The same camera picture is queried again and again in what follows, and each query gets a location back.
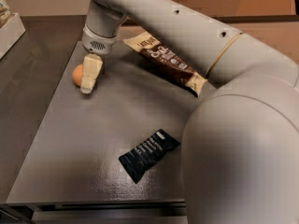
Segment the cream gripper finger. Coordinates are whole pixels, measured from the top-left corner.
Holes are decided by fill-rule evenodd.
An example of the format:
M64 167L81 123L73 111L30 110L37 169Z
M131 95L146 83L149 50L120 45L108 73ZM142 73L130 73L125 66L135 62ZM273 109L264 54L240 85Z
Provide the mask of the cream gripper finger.
M102 69L103 61L95 54L89 54L84 58L80 90L84 94L93 91L96 79Z

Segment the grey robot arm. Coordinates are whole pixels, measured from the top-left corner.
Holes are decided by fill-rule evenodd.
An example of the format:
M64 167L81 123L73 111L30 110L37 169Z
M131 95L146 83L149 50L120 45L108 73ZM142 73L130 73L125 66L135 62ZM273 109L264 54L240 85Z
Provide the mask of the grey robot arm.
M182 138L189 224L298 224L297 63L171 0L91 4L132 18L218 87Z

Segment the white gripper body with grille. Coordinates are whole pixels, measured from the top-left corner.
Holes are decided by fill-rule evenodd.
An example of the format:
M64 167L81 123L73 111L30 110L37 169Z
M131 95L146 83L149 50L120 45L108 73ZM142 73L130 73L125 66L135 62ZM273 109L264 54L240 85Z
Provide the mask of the white gripper body with grille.
M116 38L106 38L93 33L87 26L83 28L82 44L90 53L106 55L112 51Z

